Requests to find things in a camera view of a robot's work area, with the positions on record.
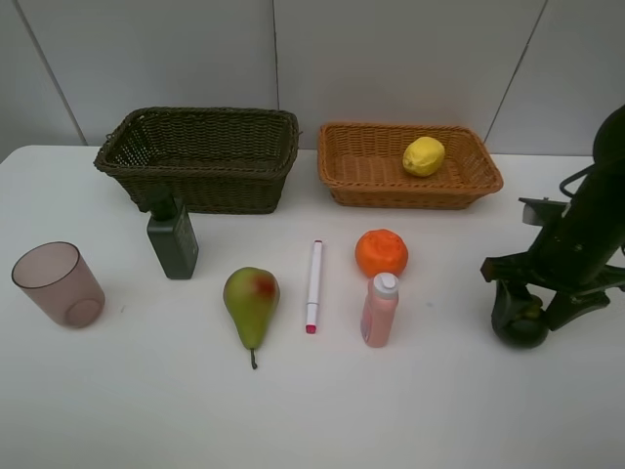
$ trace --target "white marker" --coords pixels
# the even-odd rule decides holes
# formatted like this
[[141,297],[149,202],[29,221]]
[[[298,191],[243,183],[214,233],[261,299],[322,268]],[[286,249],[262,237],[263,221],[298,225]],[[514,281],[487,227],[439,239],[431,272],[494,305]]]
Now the white marker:
[[321,252],[323,243],[319,240],[312,245],[311,279],[309,301],[306,303],[306,332],[316,333],[316,313],[319,309],[319,283],[321,282]]

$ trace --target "white wall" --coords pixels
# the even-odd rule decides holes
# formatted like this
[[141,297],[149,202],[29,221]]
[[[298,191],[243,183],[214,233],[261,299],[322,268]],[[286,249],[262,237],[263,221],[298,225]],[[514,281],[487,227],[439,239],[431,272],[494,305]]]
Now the white wall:
[[502,153],[590,154],[625,103],[625,1],[550,0],[487,140]]
[[280,106],[303,148],[328,120],[464,124],[483,137],[544,0],[275,0]]
[[276,107],[271,0],[21,0],[90,145],[138,107]]
[[18,12],[0,1],[0,161],[25,145],[80,145]]

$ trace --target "bottle label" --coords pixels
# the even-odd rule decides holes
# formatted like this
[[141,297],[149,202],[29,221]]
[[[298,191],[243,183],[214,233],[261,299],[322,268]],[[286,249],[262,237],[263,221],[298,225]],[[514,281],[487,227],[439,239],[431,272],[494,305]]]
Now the bottle label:
[[364,308],[362,312],[362,319],[360,320],[360,333],[362,334],[362,339],[365,342],[369,341],[369,334],[371,333],[371,313],[367,307]]
[[191,219],[188,217],[187,209],[183,208],[183,214],[178,220],[178,225],[174,229],[174,236],[178,245],[183,250],[183,256],[189,266],[193,265],[197,258],[197,240],[191,226]]

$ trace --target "basket rim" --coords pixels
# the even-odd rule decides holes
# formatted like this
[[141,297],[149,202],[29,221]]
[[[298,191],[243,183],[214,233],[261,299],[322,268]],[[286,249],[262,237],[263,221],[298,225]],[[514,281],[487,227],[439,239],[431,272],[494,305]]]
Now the basket rim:
[[[451,132],[459,132],[467,134],[474,143],[478,146],[479,152],[484,160],[484,163],[488,167],[489,172],[494,177],[494,181],[489,184],[468,184],[459,186],[451,186],[445,183],[426,183],[427,180],[415,179],[414,183],[361,183],[342,181],[333,178],[329,175],[326,167],[326,142],[325,137],[328,130],[333,128],[350,128],[350,127],[367,127],[377,129],[409,129],[409,130],[444,130]],[[350,191],[350,192],[381,192],[381,191],[395,191],[395,192],[418,192],[418,193],[432,193],[432,194],[453,194],[453,195],[488,195],[501,191],[504,182],[499,172],[499,169],[495,165],[490,153],[486,149],[481,138],[468,127],[460,125],[421,125],[421,124],[390,124],[390,123],[370,123],[370,122],[327,122],[321,125],[318,134],[318,154],[317,154],[317,166],[319,172],[319,178],[321,182],[330,190]]]
[[[285,157],[281,158],[279,164],[271,169],[259,168],[228,168],[224,166],[128,166],[107,161],[107,157],[115,144],[119,142],[122,134],[138,119],[148,112],[153,113],[238,113],[280,116],[285,120],[290,130],[291,146]],[[248,179],[279,179],[285,176],[291,169],[297,157],[299,141],[299,125],[297,116],[292,112],[282,109],[261,109],[255,107],[141,107],[128,113],[122,122],[106,136],[106,141],[98,150],[94,165],[108,176],[177,176],[184,177],[187,173],[192,173],[194,177],[229,176],[244,177]]]

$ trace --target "wicker basket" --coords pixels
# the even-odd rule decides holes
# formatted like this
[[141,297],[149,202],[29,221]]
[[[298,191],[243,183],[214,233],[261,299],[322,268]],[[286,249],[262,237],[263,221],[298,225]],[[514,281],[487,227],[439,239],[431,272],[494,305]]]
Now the wicker basket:
[[[401,164],[419,137],[434,137],[446,150],[428,178]],[[479,137],[463,127],[331,123],[319,133],[321,181],[342,205],[396,208],[466,208],[497,192],[503,180]]]
[[147,211],[164,184],[192,212],[271,213],[298,148],[295,115],[230,107],[150,107],[109,136],[96,167]]

